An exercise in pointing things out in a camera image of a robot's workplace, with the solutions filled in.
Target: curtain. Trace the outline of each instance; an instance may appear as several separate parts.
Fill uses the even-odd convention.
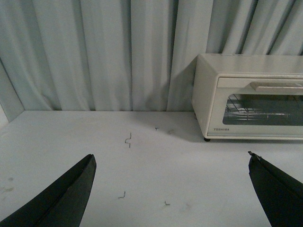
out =
[[[303,1],[0,0],[0,34],[25,110],[192,111],[198,54],[302,55]]]

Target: white table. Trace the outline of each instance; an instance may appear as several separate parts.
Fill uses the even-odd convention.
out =
[[[0,219],[94,154],[82,227],[269,227],[249,150],[303,182],[301,141],[205,142],[193,113],[25,111],[0,130]]]

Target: small wire piece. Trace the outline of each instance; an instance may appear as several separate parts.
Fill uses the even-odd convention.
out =
[[[118,197],[118,199],[124,199],[125,198],[125,191],[124,191],[124,196]]]
[[[130,138],[127,138],[127,139],[125,140],[125,143],[129,144],[129,148],[131,148],[131,143],[126,142],[126,141],[128,141],[128,140],[130,140],[130,139],[132,138],[132,133],[130,133],[130,134],[131,134],[131,135],[130,135]]]

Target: white toaster oven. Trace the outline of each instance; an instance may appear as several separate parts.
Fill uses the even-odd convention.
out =
[[[199,55],[192,104],[206,141],[303,140],[303,56]]]

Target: toshiba logo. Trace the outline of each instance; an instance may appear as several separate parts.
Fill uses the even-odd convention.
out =
[[[214,131],[229,131],[229,129],[217,129],[217,128],[214,128]]]

